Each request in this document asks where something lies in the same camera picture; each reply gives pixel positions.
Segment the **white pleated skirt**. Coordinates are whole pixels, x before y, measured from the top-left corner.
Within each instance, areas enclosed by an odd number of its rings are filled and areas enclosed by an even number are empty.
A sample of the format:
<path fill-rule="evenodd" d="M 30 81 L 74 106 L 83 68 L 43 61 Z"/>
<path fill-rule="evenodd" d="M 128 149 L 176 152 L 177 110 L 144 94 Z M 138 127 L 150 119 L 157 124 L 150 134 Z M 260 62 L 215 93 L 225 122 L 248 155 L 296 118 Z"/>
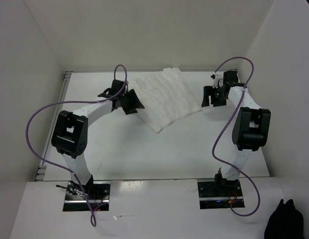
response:
<path fill-rule="evenodd" d="M 165 68 L 129 82 L 144 106 L 138 116 L 156 133 L 202 110 L 179 68 Z"/>

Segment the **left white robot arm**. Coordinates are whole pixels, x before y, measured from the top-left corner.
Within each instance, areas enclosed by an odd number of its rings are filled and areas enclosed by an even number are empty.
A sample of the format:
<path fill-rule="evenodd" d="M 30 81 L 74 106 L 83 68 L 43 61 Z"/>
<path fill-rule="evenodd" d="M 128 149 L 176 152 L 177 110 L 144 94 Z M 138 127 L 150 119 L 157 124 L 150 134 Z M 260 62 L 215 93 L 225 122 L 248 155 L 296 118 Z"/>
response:
<path fill-rule="evenodd" d="M 81 198 L 94 194 L 94 179 L 85 160 L 84 151 L 88 145 L 88 128 L 101 117 L 122 108 L 126 115 L 144 109 L 136 92 L 127 89 L 124 81 L 113 80 L 97 96 L 95 104 L 88 104 L 73 112 L 62 110 L 58 114 L 51 144 L 60 153 L 71 173 L 71 185 Z"/>

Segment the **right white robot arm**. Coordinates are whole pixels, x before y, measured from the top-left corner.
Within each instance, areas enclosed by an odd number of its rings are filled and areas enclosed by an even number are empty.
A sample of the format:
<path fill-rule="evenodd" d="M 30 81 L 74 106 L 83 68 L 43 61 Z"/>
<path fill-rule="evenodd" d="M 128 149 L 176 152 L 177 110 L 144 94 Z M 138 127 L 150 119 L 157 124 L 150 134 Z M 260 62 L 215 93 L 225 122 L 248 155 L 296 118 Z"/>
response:
<path fill-rule="evenodd" d="M 202 107 L 225 106 L 231 101 L 236 113 L 232 130 L 232 143 L 236 151 L 229 162 L 215 175 L 214 192 L 223 196 L 238 186 L 241 170 L 249 157 L 263 147 L 268 138 L 271 112 L 260 107 L 250 96 L 248 89 L 238 79 L 236 70 L 211 75 L 213 84 L 204 87 Z"/>

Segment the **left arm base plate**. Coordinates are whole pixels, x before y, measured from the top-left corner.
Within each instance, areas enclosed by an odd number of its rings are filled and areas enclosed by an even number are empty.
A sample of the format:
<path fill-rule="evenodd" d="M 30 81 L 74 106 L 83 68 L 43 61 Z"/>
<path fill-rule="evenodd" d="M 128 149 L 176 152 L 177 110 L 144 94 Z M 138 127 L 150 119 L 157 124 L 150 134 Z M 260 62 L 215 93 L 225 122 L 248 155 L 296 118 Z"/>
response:
<path fill-rule="evenodd" d="M 63 212 L 83 212 L 89 211 L 85 196 L 83 192 L 72 186 L 68 182 L 67 186 L 56 185 L 65 192 Z M 110 182 L 109 181 L 95 181 L 94 187 L 90 192 L 86 192 L 91 208 L 97 211 L 108 211 L 110 200 Z"/>

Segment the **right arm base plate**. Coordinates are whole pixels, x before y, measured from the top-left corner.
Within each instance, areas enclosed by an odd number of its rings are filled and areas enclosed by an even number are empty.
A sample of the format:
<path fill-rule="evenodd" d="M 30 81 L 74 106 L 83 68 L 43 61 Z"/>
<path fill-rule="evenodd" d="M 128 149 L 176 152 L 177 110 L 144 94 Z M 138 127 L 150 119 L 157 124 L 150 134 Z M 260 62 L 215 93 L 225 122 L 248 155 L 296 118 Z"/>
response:
<path fill-rule="evenodd" d="M 240 184 L 233 188 L 218 188 L 214 181 L 198 181 L 199 204 L 201 210 L 244 208 Z"/>

